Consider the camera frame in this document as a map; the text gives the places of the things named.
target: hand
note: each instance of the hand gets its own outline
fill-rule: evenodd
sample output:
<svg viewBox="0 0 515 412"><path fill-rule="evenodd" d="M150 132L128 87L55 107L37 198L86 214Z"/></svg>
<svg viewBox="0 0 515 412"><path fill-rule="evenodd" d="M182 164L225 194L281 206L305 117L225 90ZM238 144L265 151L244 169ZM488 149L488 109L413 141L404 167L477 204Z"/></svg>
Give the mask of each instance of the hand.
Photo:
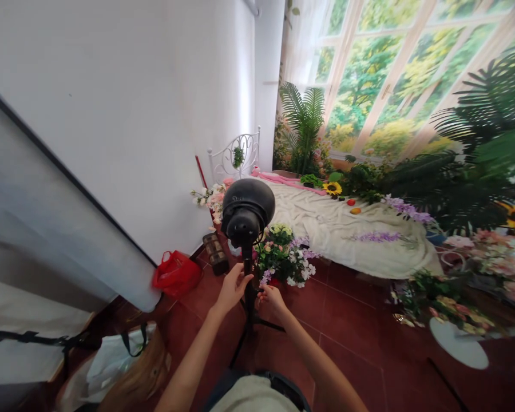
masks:
<svg viewBox="0 0 515 412"><path fill-rule="evenodd" d="M260 302L271 303L275 314L278 317L281 317L286 312L289 312L286 304L284 303L284 300L282 299L282 296L280 295L280 291L276 287L262 284L259 286L259 288L263 290L263 292L259 292L257 294Z"/></svg>
<svg viewBox="0 0 515 412"><path fill-rule="evenodd" d="M237 263L223 279L223 286L214 305L222 316L225 316L239 302L244 295L246 285L253 279L253 275L244 276L243 269L244 265Z"/></svg>

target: red tile floor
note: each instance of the red tile floor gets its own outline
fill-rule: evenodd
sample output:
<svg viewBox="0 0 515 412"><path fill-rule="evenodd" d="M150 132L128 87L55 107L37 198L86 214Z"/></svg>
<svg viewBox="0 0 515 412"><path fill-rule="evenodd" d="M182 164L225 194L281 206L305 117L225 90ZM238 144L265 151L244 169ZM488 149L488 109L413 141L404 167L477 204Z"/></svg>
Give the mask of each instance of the red tile floor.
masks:
<svg viewBox="0 0 515 412"><path fill-rule="evenodd" d="M227 251L226 239L222 235L220 239ZM236 262L232 256L229 260L231 265ZM124 326L127 319L131 320L129 324L156 320L172 354L170 376L198 333L223 282L222 276L212 273L205 251L196 261L203 268L203 277L180 301L163 297L153 313L139 316L125 303L113 316ZM484 342L490 367L485 371L470 369L445 353L427 329L398 324L392 316L393 307L383 302L382 288L338 264L328 265L318 259L313 264L317 267L314 279L302 289L283 289L284 300L350 380L370 412L461 410L427 358L438 365L470 411L515 411L515 338ZM259 311L262 318L275 322L267 307ZM237 305L213 344L192 410L201 410L227 369L243 325L244 312ZM255 336L246 340L236 367L282 373L300 387L314 411L331 410L284 333L257 326ZM153 410L160 395L155 394L133 410Z"/></svg>

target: person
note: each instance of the person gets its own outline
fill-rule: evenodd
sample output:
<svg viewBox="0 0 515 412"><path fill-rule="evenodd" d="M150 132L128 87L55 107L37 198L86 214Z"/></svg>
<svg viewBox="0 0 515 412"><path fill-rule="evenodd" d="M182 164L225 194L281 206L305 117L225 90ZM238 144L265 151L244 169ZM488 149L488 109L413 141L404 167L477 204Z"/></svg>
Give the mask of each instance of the person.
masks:
<svg viewBox="0 0 515 412"><path fill-rule="evenodd" d="M224 278L216 303L208 311L199 333L162 394L155 412L189 410L217 331L226 314L242 298L244 288L252 278L253 275L244 276L241 263L235 265ZM269 285L262 285L260 288L260 301L272 306L331 408L336 411L367 411L340 369L286 307L280 291ZM236 379L232 379L231 372L230 378L220 380L205 409L212 412L311 410L292 382L269 371L259 375L242 374Z"/></svg>

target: cream blanket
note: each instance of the cream blanket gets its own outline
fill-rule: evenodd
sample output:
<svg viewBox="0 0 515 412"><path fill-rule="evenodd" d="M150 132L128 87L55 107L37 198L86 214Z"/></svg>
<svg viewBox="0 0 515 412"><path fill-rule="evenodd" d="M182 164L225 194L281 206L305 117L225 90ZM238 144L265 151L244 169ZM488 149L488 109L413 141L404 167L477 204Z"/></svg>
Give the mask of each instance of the cream blanket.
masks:
<svg viewBox="0 0 515 412"><path fill-rule="evenodd" d="M346 202L260 180L275 194L272 223L290 225L296 237L309 236L311 249L325 258L379 278L406 279L424 267L442 273L423 225L404 220L392 208L356 199L353 207L360 208L362 213L352 215L349 211L353 207ZM404 239L383 243L351 239L371 231L399 232Z"/></svg>

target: bed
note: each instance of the bed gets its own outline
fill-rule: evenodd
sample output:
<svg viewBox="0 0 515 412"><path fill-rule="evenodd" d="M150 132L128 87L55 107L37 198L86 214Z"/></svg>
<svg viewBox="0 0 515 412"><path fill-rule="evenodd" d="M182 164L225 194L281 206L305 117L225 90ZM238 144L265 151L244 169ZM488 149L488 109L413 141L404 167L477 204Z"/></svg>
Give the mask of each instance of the bed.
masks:
<svg viewBox="0 0 515 412"><path fill-rule="evenodd" d="M244 148L247 154L239 171L232 169L232 166L232 170L229 170L233 148L236 146ZM259 130L255 134L237 137L215 155L211 154L210 149L208 152L214 181L220 183L226 177L235 180L259 179L250 176L252 168L258 164L258 146ZM304 189L260 180L275 194L276 210L272 223L290 225L297 237L308 236L310 248L325 258L386 279L407 279L422 268L434 274L442 273L435 247L426 239L423 225L402 219L395 210L383 203L368 205L355 199L353 207L360 208L362 213L352 215L349 211L353 207L345 202ZM399 232L401 240L383 243L355 240L356 236L372 231Z"/></svg>

